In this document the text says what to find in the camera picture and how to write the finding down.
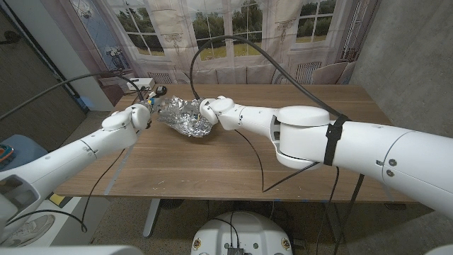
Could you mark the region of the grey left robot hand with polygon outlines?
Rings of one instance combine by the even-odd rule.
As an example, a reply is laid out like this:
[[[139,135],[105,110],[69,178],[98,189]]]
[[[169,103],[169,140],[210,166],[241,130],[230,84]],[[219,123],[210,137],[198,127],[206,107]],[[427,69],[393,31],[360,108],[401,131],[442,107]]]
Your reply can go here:
[[[145,101],[141,101],[140,104],[145,106],[147,110],[153,114],[163,107],[165,104],[165,98],[148,98]]]

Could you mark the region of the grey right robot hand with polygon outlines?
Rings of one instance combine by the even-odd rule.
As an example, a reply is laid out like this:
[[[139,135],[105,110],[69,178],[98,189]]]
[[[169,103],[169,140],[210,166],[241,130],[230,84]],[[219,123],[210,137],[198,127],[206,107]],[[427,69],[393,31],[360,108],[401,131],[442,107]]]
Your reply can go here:
[[[192,110],[190,111],[193,116],[196,118],[196,119],[200,119],[202,117],[201,113],[200,113],[200,106],[202,104],[202,101],[203,99],[200,98],[200,99],[193,99],[190,103],[190,106],[192,107]]]

